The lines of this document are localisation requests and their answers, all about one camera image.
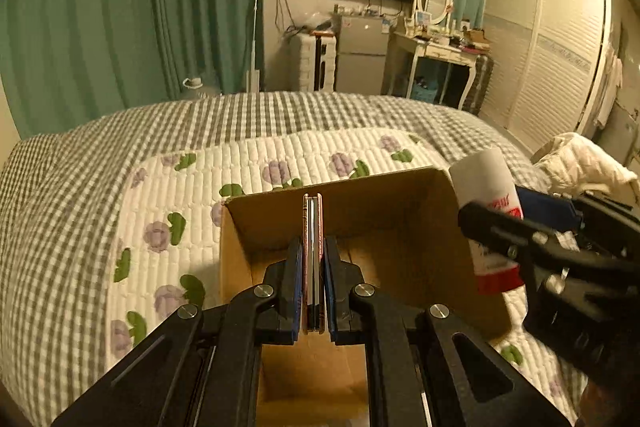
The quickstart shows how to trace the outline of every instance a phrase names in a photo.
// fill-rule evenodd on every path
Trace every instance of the white cloth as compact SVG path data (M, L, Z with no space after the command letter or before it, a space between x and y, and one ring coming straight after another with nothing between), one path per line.
M610 191L626 184L638 187L638 176L620 165L588 138L568 132L543 146L532 160L551 178L550 192L576 195L585 185L606 185Z
M622 87L622 60L616 57L613 49L610 47L607 52L607 69L605 73L605 90L602 97L602 103L596 117L596 124L604 127L609 120L611 109L618 95L618 88Z

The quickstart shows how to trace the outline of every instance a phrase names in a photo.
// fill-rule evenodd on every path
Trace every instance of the white cabinet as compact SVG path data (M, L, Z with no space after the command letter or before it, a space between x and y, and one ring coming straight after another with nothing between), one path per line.
M610 0L486 0L484 13L495 65L480 117L531 152L581 132L602 79Z

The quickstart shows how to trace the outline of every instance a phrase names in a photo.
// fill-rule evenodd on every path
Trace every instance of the bed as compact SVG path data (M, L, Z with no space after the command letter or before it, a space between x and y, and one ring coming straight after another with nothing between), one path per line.
M360 128L411 133L449 164L497 145L516 183L549 186L473 115L387 96L274 92L170 102L19 143L0 178L0 378L27 418L49 425L107 369L110 252L123 191L142 162L254 137ZM506 295L514 336L496 347L575 419L584 382L522 331L526 303L515 292ZM524 347L514 351L518 339Z

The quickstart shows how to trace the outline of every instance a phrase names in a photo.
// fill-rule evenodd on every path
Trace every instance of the cardboard box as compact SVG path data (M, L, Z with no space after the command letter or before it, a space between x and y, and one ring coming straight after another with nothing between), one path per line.
M443 171L412 169L228 200L222 210L220 288L224 302L262 282L302 232L302 198L322 194L324 231L364 279L399 301L444 303L486 339L508 333L502 295L476 291L458 204ZM264 346L259 425L318 425L367 408L364 346L337 347L329 334L300 334L294 346Z

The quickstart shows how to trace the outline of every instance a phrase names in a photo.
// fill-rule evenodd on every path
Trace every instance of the cylindrical container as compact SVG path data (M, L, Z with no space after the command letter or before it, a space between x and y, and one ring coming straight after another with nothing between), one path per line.
M461 208L470 201L477 201L522 219L516 186L498 148L463 158L449 168L449 174ZM517 263L475 241L469 243L480 293L491 295L522 286Z

